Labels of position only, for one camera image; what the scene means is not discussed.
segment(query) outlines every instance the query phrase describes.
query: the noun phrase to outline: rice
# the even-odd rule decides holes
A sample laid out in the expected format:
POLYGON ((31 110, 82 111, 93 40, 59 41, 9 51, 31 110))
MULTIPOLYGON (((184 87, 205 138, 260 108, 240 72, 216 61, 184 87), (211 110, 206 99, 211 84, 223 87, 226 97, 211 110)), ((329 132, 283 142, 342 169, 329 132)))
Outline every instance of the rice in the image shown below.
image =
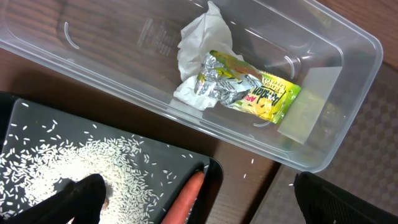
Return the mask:
MULTIPOLYGON (((131 165, 133 157, 141 152, 138 142, 135 139, 112 138, 79 144, 42 144, 31 148, 37 152, 35 156, 29 150, 17 152, 24 162, 7 161, 7 169, 3 169, 2 176, 7 179, 6 184, 9 181, 15 183, 12 190, 17 191, 18 187, 24 189, 25 194, 19 193, 19 200, 22 203, 26 201, 32 207, 57 193, 54 185, 64 179, 77 182, 90 174, 101 174, 107 189, 111 189, 107 192, 109 206, 101 212, 101 224, 150 222, 149 212, 153 210, 148 212, 146 208, 154 207, 159 197, 145 183, 144 175, 148 171, 141 172, 131 165)), ((1 161, 4 156, 4 153, 0 155, 1 161)), ((6 194, 6 198, 18 199, 10 192, 6 194)), ((8 210, 2 215, 7 219, 17 213, 8 210)))

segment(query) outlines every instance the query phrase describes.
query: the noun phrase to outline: black object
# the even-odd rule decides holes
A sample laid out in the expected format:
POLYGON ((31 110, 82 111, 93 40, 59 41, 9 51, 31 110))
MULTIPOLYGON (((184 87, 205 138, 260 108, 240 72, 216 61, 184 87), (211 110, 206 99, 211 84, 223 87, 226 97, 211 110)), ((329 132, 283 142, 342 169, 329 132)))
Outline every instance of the black object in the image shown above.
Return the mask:
POLYGON ((307 224, 398 223, 398 217, 309 172, 296 176, 294 192, 307 224))
MULTIPOLYGON (((119 138, 120 136, 124 136, 130 138, 132 136, 131 133, 120 129, 64 113, 31 101, 26 101, 8 93, 0 92, 0 108, 0 147, 3 147, 2 143, 8 138, 8 144, 2 148, 2 152, 6 154, 12 147, 14 147, 17 152, 21 149, 30 149, 31 147, 40 146, 43 144, 39 141, 40 139, 45 139, 46 143, 55 143, 55 141, 50 140, 49 137, 54 137, 56 134, 62 137, 62 139, 57 140, 58 142, 68 139, 70 142, 75 142, 75 144, 78 142, 85 142, 87 138, 90 138, 89 134, 83 134, 84 131, 90 131, 90 134, 94 136, 95 140, 103 139, 104 137, 119 138), (29 104, 29 107, 23 106, 22 103, 29 104), (56 125, 51 133, 47 133, 46 130, 53 125, 53 119, 57 121, 58 125, 56 125), (16 123, 18 127, 10 127, 10 123, 16 123), (16 141, 14 138, 8 137, 8 134, 17 134, 20 139, 30 138, 30 141, 27 141, 25 146, 23 141, 16 141)), ((223 181, 223 170, 221 165, 208 156, 167 145, 163 142, 138 135, 135 135, 134 138, 140 142, 144 142, 140 145, 142 154, 136 157, 136 162, 139 164, 140 169, 147 170, 149 173, 154 173, 153 179, 150 175, 147 175, 146 182, 151 189, 155 190, 155 193, 160 194, 164 192, 162 201, 157 203, 158 206, 155 208, 155 211, 152 212, 151 217, 154 218, 153 221, 157 223, 163 219, 165 212, 163 212, 162 209, 169 209, 185 183, 192 174, 199 169, 204 171, 205 181, 193 206, 187 224, 205 223, 223 181), (150 154, 151 161, 156 161, 158 164, 156 166, 151 165, 151 163, 146 164, 144 162, 144 153, 150 154), (177 175, 173 184, 167 184, 166 175, 162 173, 163 169, 170 169, 170 171, 173 171, 173 175, 177 175), (163 181, 163 187, 160 186, 160 181, 163 181)), ((11 155, 8 159, 17 161, 14 155, 11 155)), ((58 191, 64 189, 64 187, 64 181, 61 184, 55 185, 58 191)), ((19 198, 23 196, 23 193, 23 190, 19 191, 19 198)), ((3 211, 6 209, 16 211, 16 203, 14 203, 13 206, 14 207, 11 208, 3 208, 3 211)), ((21 204, 21 209, 27 210, 28 208, 28 204, 21 204)))
POLYGON ((98 224, 105 198, 104 179, 91 174, 4 224, 66 224, 72 218, 72 224, 98 224))

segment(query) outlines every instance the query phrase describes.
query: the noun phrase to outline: crumpled paper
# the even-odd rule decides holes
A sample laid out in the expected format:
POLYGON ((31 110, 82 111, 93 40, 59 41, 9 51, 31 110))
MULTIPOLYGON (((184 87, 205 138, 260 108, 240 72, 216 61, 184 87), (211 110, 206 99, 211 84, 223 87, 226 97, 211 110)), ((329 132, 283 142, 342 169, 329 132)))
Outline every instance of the crumpled paper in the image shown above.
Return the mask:
POLYGON ((178 45, 180 50, 177 55, 183 83, 174 92, 174 97, 198 110, 212 108, 217 103, 217 100, 198 96, 193 91, 206 53, 217 50, 243 60, 242 56, 232 51, 231 31, 223 20, 220 9, 211 1, 208 1, 208 7, 206 13, 181 30, 182 40, 178 45))

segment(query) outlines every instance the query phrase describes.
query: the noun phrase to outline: snack wrapper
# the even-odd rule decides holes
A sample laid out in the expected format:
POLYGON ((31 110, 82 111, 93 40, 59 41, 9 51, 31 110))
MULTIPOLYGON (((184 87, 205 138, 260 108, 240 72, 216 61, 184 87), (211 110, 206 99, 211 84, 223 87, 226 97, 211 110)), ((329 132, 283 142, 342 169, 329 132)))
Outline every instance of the snack wrapper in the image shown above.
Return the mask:
POLYGON ((250 64, 212 50, 207 53, 198 74, 195 93, 214 98, 222 105, 243 99, 255 87, 262 85, 261 74, 250 64))
POLYGON ((300 87, 267 72, 262 73, 262 86, 253 88, 242 99, 228 107, 279 123, 300 91, 300 87))

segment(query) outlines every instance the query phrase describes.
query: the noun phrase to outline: foil wrapper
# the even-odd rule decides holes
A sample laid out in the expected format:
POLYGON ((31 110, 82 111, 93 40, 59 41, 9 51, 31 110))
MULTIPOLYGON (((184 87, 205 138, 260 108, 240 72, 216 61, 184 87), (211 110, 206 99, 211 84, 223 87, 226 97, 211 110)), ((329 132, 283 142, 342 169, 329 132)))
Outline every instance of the foil wrapper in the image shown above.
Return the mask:
POLYGON ((262 85, 255 76, 236 71, 234 67, 245 62, 231 57, 216 51, 207 53, 195 86, 197 95, 209 96, 220 101, 222 105, 230 105, 242 100, 250 89, 262 85))

